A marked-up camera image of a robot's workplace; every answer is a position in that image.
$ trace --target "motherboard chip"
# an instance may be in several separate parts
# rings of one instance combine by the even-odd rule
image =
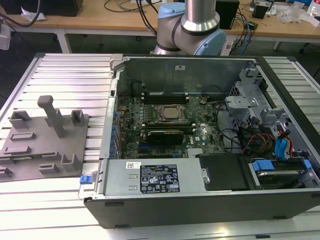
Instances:
[[[179,113],[178,113],[178,109],[176,107],[173,106],[166,106],[163,109],[163,115],[166,119],[178,119]]]
[[[156,107],[158,122],[184,122],[186,120],[184,107],[182,105],[161,105]]]

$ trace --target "warning label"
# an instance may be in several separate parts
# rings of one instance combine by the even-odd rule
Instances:
[[[140,191],[143,194],[180,192],[177,165],[141,165]]]

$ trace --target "label sticker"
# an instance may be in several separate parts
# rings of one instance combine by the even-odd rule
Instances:
[[[140,177],[140,191],[143,194],[180,192],[176,164],[141,165]]]
[[[140,161],[127,161],[125,168],[126,169],[139,169],[141,166],[141,162]]]
[[[176,65],[174,69],[176,71],[184,71],[184,70],[186,70],[186,66],[185,65]]]

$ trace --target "wooden desk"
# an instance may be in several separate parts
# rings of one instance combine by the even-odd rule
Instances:
[[[64,16],[58,23],[59,28],[93,29],[93,30],[125,30],[147,31],[139,12],[112,12],[105,9],[106,0],[84,0],[81,11],[76,17]],[[111,0],[108,8],[121,11],[115,0]],[[128,9],[137,8],[135,3],[125,3]],[[145,14],[152,26],[157,27],[157,13],[150,7],[144,7]]]
[[[47,20],[36,22],[34,26],[28,28],[18,27],[17,31],[55,33],[63,53],[71,53],[67,34],[152,36],[138,12],[112,12],[104,8],[105,1],[83,0],[82,9],[76,17],[47,16]],[[249,2],[250,0],[240,0],[240,9]],[[135,3],[130,2],[123,6],[130,9],[137,7]],[[111,0],[107,7],[120,10],[116,0]],[[157,28],[156,12],[150,6],[145,7],[144,10],[151,25]],[[320,43],[320,28],[314,27],[309,22],[282,24],[273,15],[257,19],[252,18],[252,13],[245,9],[241,12],[249,21],[258,24],[253,40]],[[14,19],[22,21],[20,16],[14,16]],[[238,38],[242,31],[243,27],[239,20],[235,21],[231,30],[225,30],[229,44]]]

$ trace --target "blue latch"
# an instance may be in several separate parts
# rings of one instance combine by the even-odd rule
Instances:
[[[275,142],[275,155],[278,158],[281,158],[282,161],[286,161],[285,152],[287,149],[288,141],[285,138],[278,137]]]
[[[92,184],[93,181],[93,176],[88,176],[88,175],[82,175],[80,177],[80,184]]]
[[[253,169],[255,172],[257,171],[270,171],[275,170],[274,165],[271,160],[256,160],[252,163]]]
[[[303,163],[304,163],[306,169],[312,169],[311,163],[308,159],[303,160]]]

